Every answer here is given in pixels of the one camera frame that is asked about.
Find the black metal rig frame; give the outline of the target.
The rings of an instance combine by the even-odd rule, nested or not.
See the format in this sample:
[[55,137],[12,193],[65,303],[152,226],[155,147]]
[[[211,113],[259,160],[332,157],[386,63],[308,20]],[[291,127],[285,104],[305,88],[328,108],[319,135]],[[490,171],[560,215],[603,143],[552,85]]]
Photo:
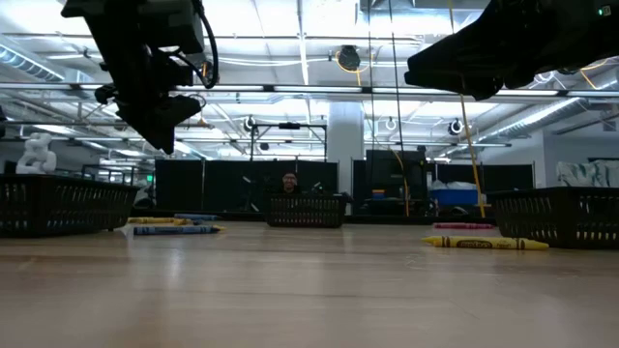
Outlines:
[[283,193],[281,178],[290,173],[294,173],[297,180],[301,181],[303,192],[322,192],[326,184],[330,182],[329,178],[332,178],[332,181],[334,181],[333,177],[337,173],[337,166],[327,162],[327,127],[324,125],[292,122],[278,123],[276,125],[253,123],[250,130],[250,161],[254,161],[255,146],[258,144],[262,145],[262,136],[272,128],[284,131],[309,130],[322,143],[323,154],[320,156],[322,158],[321,162],[309,161],[309,155],[267,155],[264,159],[270,159],[269,162],[262,161],[259,164],[252,165],[253,170],[262,173],[263,196],[265,199],[272,194]]

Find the blue plastic bin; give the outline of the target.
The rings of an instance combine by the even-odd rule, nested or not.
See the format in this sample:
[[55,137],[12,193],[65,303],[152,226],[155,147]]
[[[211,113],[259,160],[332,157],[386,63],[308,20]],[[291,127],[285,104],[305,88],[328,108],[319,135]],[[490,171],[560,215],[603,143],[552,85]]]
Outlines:
[[428,195],[437,201],[439,206],[469,206],[479,203],[475,189],[434,189],[430,190]]

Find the black plastic mesh basket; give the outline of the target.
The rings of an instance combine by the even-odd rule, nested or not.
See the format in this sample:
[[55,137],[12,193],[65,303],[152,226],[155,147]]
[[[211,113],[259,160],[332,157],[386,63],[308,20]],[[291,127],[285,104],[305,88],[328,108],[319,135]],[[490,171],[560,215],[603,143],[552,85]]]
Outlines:
[[0,175],[0,236],[41,238],[127,223],[137,188],[51,175]]
[[339,228],[348,200],[341,194],[272,194],[264,215],[272,227]]
[[504,237],[550,247],[619,249],[619,188],[536,188],[488,198]]

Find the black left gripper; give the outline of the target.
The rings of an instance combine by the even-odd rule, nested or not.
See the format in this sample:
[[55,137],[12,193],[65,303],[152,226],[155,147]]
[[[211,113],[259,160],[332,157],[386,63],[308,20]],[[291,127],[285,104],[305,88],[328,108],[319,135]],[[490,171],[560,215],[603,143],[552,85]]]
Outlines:
[[98,99],[117,101],[117,115],[155,149],[174,152],[175,128],[201,110],[196,99],[169,92],[193,85],[181,56],[204,50],[199,0],[66,0],[64,18],[81,18],[112,78]]

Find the black aluminium table frame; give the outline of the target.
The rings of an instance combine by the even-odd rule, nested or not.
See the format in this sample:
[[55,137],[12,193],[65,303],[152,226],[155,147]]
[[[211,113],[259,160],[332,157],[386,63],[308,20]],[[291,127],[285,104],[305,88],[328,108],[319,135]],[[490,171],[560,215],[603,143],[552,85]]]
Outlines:
[[[147,210],[133,208],[130,212],[131,218],[154,217],[154,218],[172,218],[176,214],[170,210]],[[218,216],[225,221],[266,221],[262,213],[247,213],[247,212],[192,212],[193,215],[211,215]],[[434,223],[484,223],[496,224],[493,217],[402,217],[402,216],[369,216],[369,215],[353,215],[345,216],[344,223],[351,224],[392,224],[392,225],[432,225]]]

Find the patterned cloth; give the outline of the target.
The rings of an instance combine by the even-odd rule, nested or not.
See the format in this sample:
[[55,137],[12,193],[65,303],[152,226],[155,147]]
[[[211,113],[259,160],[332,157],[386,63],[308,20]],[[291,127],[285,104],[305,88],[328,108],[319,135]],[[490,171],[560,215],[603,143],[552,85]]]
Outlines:
[[561,186],[619,189],[619,160],[594,160],[588,163],[559,161],[557,179]]

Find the long ceiling light rail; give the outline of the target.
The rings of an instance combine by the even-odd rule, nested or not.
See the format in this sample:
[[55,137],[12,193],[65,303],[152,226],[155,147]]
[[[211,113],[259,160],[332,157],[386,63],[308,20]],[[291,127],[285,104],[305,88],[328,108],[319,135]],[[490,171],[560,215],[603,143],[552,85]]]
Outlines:
[[[9,90],[58,90],[94,91],[102,87],[96,83],[23,83],[0,82],[0,89]],[[309,85],[216,85],[212,89],[204,86],[175,87],[178,92],[234,92],[234,93],[296,93],[296,94],[378,94],[410,96],[455,96],[456,93],[428,88],[396,87],[353,87],[353,86],[309,86]],[[496,97],[574,97],[574,98],[619,98],[615,90],[500,90]]]

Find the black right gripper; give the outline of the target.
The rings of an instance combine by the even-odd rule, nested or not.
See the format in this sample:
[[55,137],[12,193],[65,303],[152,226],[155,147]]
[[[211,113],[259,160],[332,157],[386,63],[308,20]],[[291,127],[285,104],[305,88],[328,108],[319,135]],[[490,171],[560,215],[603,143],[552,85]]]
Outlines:
[[490,0],[477,20],[410,56],[403,77],[482,101],[504,83],[515,89],[617,55],[619,0]]

